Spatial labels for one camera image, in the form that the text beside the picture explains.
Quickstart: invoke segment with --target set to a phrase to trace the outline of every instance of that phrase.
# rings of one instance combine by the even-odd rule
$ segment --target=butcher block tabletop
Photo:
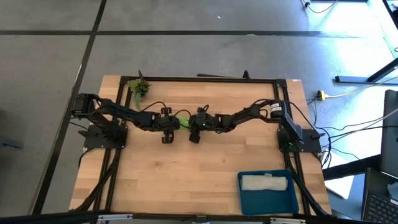
[[[116,101],[120,76],[104,76],[99,96]],[[195,114],[198,107],[209,105],[209,114],[233,114],[258,99],[274,99],[273,86],[267,83],[220,82],[149,82],[148,94],[141,108],[163,101],[172,114],[186,109]],[[124,104],[128,87],[122,97]],[[302,82],[287,80],[290,101],[306,117],[308,108]],[[162,105],[148,111],[160,112]],[[137,109],[131,101],[130,108]],[[311,127],[292,107],[295,123]],[[179,117],[189,118],[185,112]],[[229,133],[201,132],[199,144],[190,142],[189,130],[174,131],[172,144],[162,144],[163,132],[142,131],[128,123],[127,143],[121,158],[114,188],[111,211],[156,214],[242,215],[237,174],[245,170],[285,169],[279,151],[278,124],[252,119]],[[94,149],[82,161],[76,178],[70,208],[76,208],[98,182],[104,149]],[[305,184],[322,208],[331,213],[322,169],[311,153],[300,153]],[[107,186],[100,208],[104,208]],[[296,196],[303,213],[300,190]]]

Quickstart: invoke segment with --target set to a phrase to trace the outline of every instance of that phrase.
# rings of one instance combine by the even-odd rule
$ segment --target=blue tray
[[[272,174],[273,177],[286,177],[286,190],[242,190],[242,175],[264,174]],[[265,215],[299,212],[299,205],[297,203],[297,197],[294,190],[293,178],[289,170],[239,172],[238,185],[243,215]]]

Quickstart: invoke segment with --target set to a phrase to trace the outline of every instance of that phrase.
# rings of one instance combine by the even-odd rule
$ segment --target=concrete floor
[[[328,4],[312,6],[323,9]],[[0,29],[90,30],[99,5],[99,0],[0,0]],[[114,0],[108,1],[99,29],[314,30],[341,37],[100,36],[81,92],[97,93],[103,75],[137,75],[138,69],[147,76],[191,77],[197,73],[240,77],[249,70],[256,78],[301,79],[311,98],[317,90],[335,95],[363,87],[332,79],[368,76],[394,59],[375,12],[358,2],[338,2],[324,14],[313,14],[305,12],[299,0]],[[87,36],[0,36],[0,135],[25,144],[23,150],[0,150],[2,217],[29,212],[87,40]],[[375,87],[319,103],[317,124],[342,127],[380,117],[388,88],[398,89]],[[379,153],[380,136],[381,130],[358,133],[333,147],[367,157]],[[70,126],[44,212],[67,211],[82,144],[77,128]]]

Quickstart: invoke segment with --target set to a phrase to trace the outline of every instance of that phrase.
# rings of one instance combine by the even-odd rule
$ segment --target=white cloth
[[[270,177],[266,175],[243,175],[242,190],[286,190],[286,177]]]

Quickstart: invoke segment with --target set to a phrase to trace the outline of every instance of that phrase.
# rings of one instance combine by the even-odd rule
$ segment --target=small plant
[[[141,110],[140,104],[142,102],[142,98],[149,91],[150,84],[143,79],[138,79],[131,80],[129,86],[132,94],[132,100],[137,110]]]

